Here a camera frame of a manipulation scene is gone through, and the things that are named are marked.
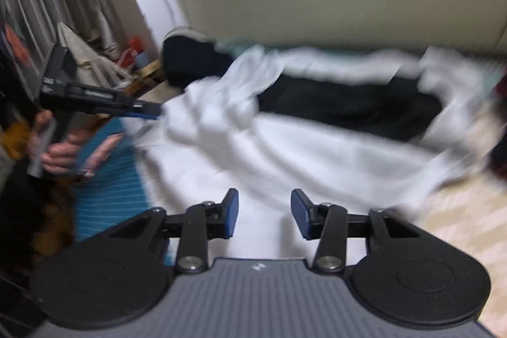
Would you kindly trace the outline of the person's left hand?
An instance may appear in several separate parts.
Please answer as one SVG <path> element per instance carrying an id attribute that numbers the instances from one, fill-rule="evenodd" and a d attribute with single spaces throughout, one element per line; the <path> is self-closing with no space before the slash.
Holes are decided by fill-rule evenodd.
<path id="1" fill-rule="evenodd" d="M 106 114 L 79 116 L 77 127 L 64 131 L 62 140 L 52 143 L 51 132 L 56 133 L 56 120 L 50 111 L 41 110 L 34 119 L 28 140 L 28 175 L 41 178 L 43 172 L 53 175 L 69 173 L 75 167 L 82 147 L 111 119 Z"/>

